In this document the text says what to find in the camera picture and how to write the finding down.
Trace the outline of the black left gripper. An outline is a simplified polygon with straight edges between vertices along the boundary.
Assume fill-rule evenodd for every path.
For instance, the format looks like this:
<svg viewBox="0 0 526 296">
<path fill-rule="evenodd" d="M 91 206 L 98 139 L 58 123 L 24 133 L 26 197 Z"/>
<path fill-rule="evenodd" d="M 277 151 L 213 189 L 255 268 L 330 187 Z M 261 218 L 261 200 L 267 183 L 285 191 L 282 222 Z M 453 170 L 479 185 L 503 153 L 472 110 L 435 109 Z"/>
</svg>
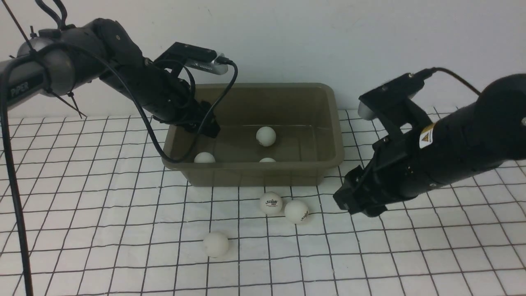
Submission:
<svg viewBox="0 0 526 296">
<path fill-rule="evenodd" d="M 161 123 L 216 138 L 220 126 L 211 103 L 195 99 L 196 83 L 182 62 L 138 64 L 138 103 Z"/>
</svg>

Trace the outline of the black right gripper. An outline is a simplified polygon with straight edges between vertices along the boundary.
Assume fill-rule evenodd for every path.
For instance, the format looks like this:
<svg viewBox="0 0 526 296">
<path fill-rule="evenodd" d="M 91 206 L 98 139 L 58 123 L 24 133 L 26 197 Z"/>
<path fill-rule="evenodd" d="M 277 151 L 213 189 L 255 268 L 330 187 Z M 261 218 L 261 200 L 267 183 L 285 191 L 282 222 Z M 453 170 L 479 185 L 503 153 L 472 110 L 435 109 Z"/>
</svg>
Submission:
<svg viewBox="0 0 526 296">
<path fill-rule="evenodd" d="M 409 201 L 436 187 L 424 168 L 418 137 L 409 134 L 399 142 L 379 141 L 366 167 L 350 170 L 333 198 L 349 214 L 378 217 L 388 204 Z"/>
</svg>

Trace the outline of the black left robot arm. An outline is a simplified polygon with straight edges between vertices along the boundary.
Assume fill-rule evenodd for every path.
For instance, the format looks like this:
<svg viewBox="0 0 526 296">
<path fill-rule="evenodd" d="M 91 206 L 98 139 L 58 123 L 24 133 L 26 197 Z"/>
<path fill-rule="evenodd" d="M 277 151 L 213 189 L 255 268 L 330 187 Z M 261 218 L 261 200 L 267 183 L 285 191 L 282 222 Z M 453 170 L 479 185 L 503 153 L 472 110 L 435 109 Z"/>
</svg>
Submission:
<svg viewBox="0 0 526 296">
<path fill-rule="evenodd" d="M 30 43 L 21 45 L 7 85 L 7 107 L 20 105 L 36 94 L 62 96 L 79 86 L 100 79 L 112 89 L 134 97 L 156 120 L 216 137 L 220 126 L 211 108 L 195 99 L 194 83 L 179 78 L 184 67 L 222 75 L 227 65 L 218 63 L 223 54 L 212 49 L 173 43 L 155 60 L 143 56 L 120 23 L 95 19 L 77 28 L 43 29 Z"/>
</svg>

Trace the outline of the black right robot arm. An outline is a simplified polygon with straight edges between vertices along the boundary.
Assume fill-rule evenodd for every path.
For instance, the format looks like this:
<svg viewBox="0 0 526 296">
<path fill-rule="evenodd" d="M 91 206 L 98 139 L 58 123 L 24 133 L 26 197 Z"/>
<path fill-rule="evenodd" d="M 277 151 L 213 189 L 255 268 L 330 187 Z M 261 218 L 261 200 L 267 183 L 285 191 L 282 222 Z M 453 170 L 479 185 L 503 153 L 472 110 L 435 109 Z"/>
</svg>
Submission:
<svg viewBox="0 0 526 296">
<path fill-rule="evenodd" d="M 345 175 L 333 195 L 340 210 L 378 217 L 388 204 L 525 159 L 524 74 L 497 79 L 474 103 L 432 122 L 412 101 L 432 73 L 407 73 L 360 96 L 360 117 L 380 120 L 387 135 L 366 167 Z"/>
</svg>

